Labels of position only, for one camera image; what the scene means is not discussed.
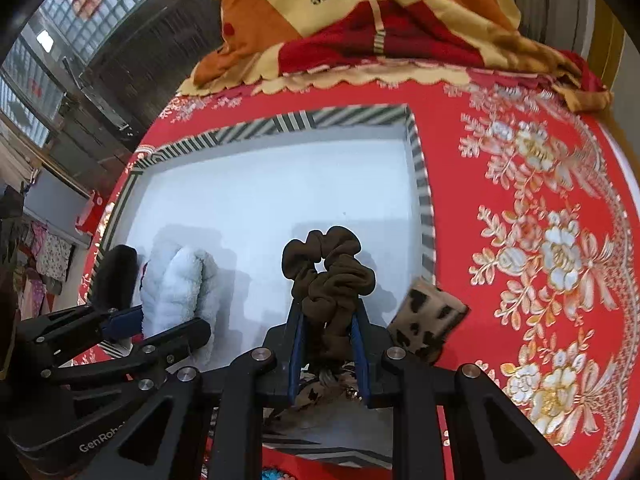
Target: metal screw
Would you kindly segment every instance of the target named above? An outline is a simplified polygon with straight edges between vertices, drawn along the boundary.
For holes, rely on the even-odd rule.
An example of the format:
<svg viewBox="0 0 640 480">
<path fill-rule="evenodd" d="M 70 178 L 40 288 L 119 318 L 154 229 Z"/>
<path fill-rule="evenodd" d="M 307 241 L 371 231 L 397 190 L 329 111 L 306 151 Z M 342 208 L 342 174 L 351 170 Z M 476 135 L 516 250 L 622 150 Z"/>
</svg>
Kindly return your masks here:
<svg viewBox="0 0 640 480">
<path fill-rule="evenodd" d="M 386 356 L 389 359 L 393 359 L 394 361 L 399 361 L 400 359 L 404 359 L 406 355 L 406 351 L 399 346 L 392 346 L 391 348 L 386 349 Z"/>
<path fill-rule="evenodd" d="M 480 368 L 473 364 L 462 365 L 462 374 L 469 379 L 475 379 L 480 376 Z"/>
<path fill-rule="evenodd" d="M 188 383 L 189 381 L 193 380 L 193 378 L 197 375 L 197 373 L 198 371 L 195 368 L 191 366 L 185 366 L 184 368 L 180 368 L 176 375 L 178 376 L 179 381 L 182 381 L 183 383 Z"/>
<path fill-rule="evenodd" d="M 256 361 L 266 361 L 269 357 L 271 357 L 271 350 L 261 346 L 260 348 L 256 348 L 253 352 L 251 352 L 251 357 Z"/>
<path fill-rule="evenodd" d="M 154 382 L 151 379 L 141 379 L 138 382 L 138 388 L 140 388 L 143 391 L 147 391 L 150 390 L 151 388 L 154 387 Z"/>
</svg>

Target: glass block window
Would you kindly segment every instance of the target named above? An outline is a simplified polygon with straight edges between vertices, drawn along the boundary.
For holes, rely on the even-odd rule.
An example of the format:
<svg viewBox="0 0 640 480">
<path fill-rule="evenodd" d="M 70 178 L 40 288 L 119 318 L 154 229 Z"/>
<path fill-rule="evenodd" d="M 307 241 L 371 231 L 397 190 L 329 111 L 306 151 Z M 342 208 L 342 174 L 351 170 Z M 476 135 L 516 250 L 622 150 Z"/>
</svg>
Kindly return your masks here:
<svg viewBox="0 0 640 480">
<path fill-rule="evenodd" d="M 44 146 L 49 130 L 22 104 L 3 77 L 0 77 L 0 109 L 35 144 Z"/>
<path fill-rule="evenodd" d="M 76 54 L 89 63 L 109 35 L 145 0 L 102 0 L 88 20 L 75 15 L 72 0 L 45 0 L 40 9 L 56 25 Z"/>
<path fill-rule="evenodd" d="M 18 37 L 11 47 L 2 71 L 43 116 L 53 121 L 60 108 L 63 90 L 44 72 L 22 38 Z"/>
</svg>

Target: red and yellow blanket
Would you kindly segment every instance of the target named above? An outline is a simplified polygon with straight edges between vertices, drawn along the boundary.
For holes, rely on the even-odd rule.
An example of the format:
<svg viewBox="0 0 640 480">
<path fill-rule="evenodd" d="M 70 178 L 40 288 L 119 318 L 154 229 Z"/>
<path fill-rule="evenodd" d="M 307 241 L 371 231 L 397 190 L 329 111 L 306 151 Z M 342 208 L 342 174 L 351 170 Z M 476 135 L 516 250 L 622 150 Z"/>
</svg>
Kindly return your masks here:
<svg viewBox="0 0 640 480">
<path fill-rule="evenodd" d="M 520 35 L 513 0 L 222 0 L 221 14 L 224 43 L 182 94 L 401 58 L 547 74 L 570 88 L 571 108 L 610 102 L 577 56 Z"/>
</svg>

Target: red floral tablecloth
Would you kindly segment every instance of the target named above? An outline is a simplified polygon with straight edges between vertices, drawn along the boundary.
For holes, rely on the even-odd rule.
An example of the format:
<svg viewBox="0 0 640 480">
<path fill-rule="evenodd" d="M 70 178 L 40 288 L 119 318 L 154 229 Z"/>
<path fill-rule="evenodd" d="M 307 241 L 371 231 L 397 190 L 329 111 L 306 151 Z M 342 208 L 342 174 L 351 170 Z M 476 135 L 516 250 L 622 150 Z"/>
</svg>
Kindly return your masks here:
<svg viewBox="0 0 640 480">
<path fill-rule="evenodd" d="M 436 279 L 472 309 L 439 365 L 477 362 L 582 478 L 605 479 L 619 469 L 637 433 L 640 402 L 640 231 L 629 185 L 598 123 L 569 113 L 548 90 L 492 86 L 489 76 L 462 86 L 251 90 L 169 103 L 110 198 L 79 301 L 113 201 L 138 158 L 205 130 L 284 112 L 407 104 L 433 197 Z M 286 460 L 290 469 L 305 462 Z M 359 475 L 337 471 L 327 474 Z"/>
</svg>

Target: striped tray border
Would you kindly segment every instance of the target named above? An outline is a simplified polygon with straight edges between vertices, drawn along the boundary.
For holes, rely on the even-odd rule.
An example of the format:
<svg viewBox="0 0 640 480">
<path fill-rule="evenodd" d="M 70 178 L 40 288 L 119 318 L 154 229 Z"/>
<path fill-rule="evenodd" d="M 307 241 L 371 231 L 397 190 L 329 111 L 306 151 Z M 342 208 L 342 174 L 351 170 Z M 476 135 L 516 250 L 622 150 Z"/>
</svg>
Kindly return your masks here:
<svg viewBox="0 0 640 480">
<path fill-rule="evenodd" d="M 350 467 L 383 467 L 391 469 L 393 457 L 364 449 L 329 447 L 308 440 L 298 440 L 285 435 L 263 433 L 262 445 L 282 453 L 299 456 L 307 460 L 330 462 Z"/>
<path fill-rule="evenodd" d="M 406 129 L 406 142 L 409 144 L 415 170 L 415 181 L 418 187 L 418 210 L 420 214 L 420 238 L 422 243 L 422 276 L 435 284 L 436 245 L 433 202 L 431 187 L 424 160 L 424 153 L 418 135 L 418 127 L 411 109 L 406 104 L 389 105 L 351 105 L 345 107 L 328 107 L 319 110 L 300 110 L 287 114 L 278 114 L 269 118 L 256 119 L 245 123 L 233 124 L 208 130 L 197 136 L 186 137 L 161 146 L 149 156 L 135 163 L 127 177 L 120 195 L 111 213 L 111 219 L 104 231 L 104 236 L 95 257 L 89 284 L 88 298 L 93 292 L 93 281 L 104 255 L 111 248 L 116 226 L 126 206 L 131 191 L 142 173 L 156 164 L 189 155 L 193 152 L 215 149 L 217 146 L 273 136 L 283 132 L 315 130 L 331 126 L 389 126 L 401 123 Z"/>
</svg>

